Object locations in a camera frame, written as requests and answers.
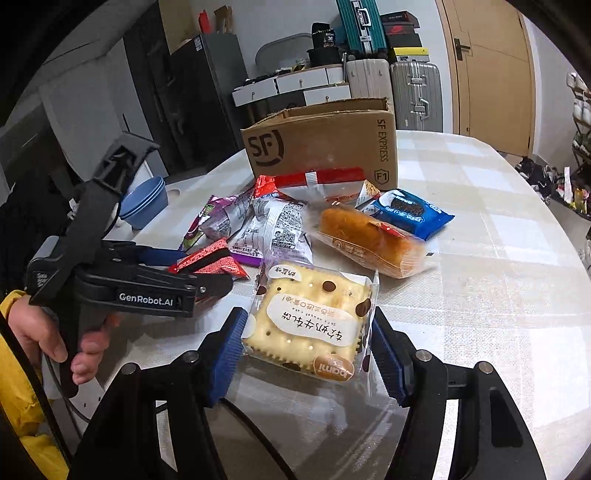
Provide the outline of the stacked shoe boxes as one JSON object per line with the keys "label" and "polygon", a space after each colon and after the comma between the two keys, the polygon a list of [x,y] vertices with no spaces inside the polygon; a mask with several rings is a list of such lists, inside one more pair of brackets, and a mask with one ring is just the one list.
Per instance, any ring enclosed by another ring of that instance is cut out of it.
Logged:
{"label": "stacked shoe boxes", "polygon": [[429,62],[429,49],[424,47],[418,33],[418,18],[409,11],[398,11],[380,16],[391,63],[400,61]]}

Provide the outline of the cracker sandwich pack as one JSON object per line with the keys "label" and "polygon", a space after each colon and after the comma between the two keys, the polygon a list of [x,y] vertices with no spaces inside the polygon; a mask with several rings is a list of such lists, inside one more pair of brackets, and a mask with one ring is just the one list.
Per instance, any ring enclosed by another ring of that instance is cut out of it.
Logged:
{"label": "cracker sandwich pack", "polygon": [[327,382],[346,384],[367,356],[378,274],[266,261],[242,331],[246,353]]}

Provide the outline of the white drawer desk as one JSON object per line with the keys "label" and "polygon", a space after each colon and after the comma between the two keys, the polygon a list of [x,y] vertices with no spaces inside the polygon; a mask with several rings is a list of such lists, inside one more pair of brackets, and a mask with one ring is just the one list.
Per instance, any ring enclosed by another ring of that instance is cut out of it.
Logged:
{"label": "white drawer desk", "polygon": [[293,93],[304,94],[306,105],[351,99],[341,64],[308,68],[274,75],[263,80],[236,87],[232,98],[236,107]]}

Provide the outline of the teal suitcase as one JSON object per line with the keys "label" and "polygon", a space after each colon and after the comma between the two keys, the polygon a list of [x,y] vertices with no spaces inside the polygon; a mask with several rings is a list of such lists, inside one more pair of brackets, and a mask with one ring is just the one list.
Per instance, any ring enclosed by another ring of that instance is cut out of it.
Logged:
{"label": "teal suitcase", "polygon": [[380,13],[375,0],[337,0],[349,54],[356,59],[388,56]]}

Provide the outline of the SF cardboard box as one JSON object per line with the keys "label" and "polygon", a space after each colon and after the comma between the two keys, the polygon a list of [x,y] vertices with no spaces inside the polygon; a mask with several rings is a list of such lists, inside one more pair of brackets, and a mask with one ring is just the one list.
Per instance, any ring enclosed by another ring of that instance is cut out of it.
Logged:
{"label": "SF cardboard box", "polygon": [[398,187],[396,120],[385,98],[283,109],[243,129],[242,141],[256,176],[359,167],[379,189]]}

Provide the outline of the bread roll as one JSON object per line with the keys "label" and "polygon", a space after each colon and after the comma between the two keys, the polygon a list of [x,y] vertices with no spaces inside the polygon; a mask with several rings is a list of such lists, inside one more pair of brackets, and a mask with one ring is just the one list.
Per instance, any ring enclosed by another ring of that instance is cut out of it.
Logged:
{"label": "bread roll", "polygon": [[339,202],[308,207],[304,228],[356,264],[394,279],[410,278],[428,267],[423,240]]}

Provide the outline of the silver grey snack bag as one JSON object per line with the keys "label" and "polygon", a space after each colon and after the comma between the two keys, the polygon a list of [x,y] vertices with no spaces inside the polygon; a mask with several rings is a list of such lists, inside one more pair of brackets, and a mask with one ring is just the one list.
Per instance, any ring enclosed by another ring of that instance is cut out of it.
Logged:
{"label": "silver grey snack bag", "polygon": [[252,217],[229,242],[240,264],[259,267],[266,258],[287,258],[311,264],[314,255],[304,233],[304,205],[279,198],[252,200]]}

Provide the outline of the red small snack pack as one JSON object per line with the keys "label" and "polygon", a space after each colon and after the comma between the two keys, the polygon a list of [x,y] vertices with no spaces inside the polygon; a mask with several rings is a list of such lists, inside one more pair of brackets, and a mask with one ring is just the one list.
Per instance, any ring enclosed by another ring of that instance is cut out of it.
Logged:
{"label": "red small snack pack", "polygon": [[214,241],[168,267],[173,274],[228,274],[233,279],[247,279],[249,274],[229,252],[225,238]]}

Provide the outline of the black refrigerator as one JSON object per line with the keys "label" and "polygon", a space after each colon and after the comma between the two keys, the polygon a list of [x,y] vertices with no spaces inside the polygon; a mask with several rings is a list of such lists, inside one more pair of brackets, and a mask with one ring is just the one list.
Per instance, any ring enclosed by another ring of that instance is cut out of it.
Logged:
{"label": "black refrigerator", "polygon": [[177,126],[190,158],[211,171],[243,148],[246,114],[232,97],[247,77],[238,37],[198,34],[171,59],[180,106]]}

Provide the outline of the purple candy bag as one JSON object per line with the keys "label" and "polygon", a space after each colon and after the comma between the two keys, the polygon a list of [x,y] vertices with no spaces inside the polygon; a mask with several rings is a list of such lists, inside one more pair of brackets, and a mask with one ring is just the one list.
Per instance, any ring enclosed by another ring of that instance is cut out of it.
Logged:
{"label": "purple candy bag", "polygon": [[245,224],[249,215],[250,202],[252,202],[252,189],[228,197],[212,195],[197,217],[193,219],[178,249],[183,252],[188,251],[201,237],[211,241],[231,238]]}

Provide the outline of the wooden door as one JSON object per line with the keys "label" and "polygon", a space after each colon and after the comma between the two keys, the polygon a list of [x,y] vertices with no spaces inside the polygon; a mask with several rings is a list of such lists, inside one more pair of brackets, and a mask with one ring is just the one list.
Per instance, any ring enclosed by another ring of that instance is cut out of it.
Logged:
{"label": "wooden door", "polygon": [[453,131],[531,153],[535,79],[521,14],[506,1],[438,1],[452,81]]}

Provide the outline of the blue Oreo pack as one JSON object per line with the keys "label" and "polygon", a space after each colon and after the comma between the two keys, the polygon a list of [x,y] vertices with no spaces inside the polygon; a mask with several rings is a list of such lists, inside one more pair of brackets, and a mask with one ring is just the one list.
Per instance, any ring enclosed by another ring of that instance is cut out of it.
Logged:
{"label": "blue Oreo pack", "polygon": [[424,241],[432,238],[455,218],[428,201],[401,189],[383,193],[363,206],[361,211]]}

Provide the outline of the beige suitcase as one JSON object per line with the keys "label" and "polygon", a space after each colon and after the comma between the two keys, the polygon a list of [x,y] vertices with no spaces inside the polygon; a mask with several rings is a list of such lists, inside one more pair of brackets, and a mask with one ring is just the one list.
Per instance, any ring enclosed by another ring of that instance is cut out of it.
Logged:
{"label": "beige suitcase", "polygon": [[390,64],[385,59],[352,60],[345,64],[346,79],[353,98],[386,99],[394,109]]}

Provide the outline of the blue stacked bowls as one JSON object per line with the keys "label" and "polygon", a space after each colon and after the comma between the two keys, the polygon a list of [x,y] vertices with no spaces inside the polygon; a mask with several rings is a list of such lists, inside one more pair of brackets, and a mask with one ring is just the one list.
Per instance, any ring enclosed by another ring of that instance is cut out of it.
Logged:
{"label": "blue stacked bowls", "polygon": [[121,202],[119,218],[133,230],[141,230],[168,206],[168,196],[162,177],[150,178]]}

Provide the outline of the shoe rack with shoes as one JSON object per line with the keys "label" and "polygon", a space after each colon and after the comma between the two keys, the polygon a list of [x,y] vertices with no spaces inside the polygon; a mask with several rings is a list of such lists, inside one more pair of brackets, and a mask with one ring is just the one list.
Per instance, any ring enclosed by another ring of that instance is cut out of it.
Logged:
{"label": "shoe rack with shoes", "polygon": [[566,85],[574,97],[571,153],[576,168],[565,166],[559,171],[523,157],[515,170],[546,204],[555,200],[590,220],[590,88],[576,72],[566,75]]}

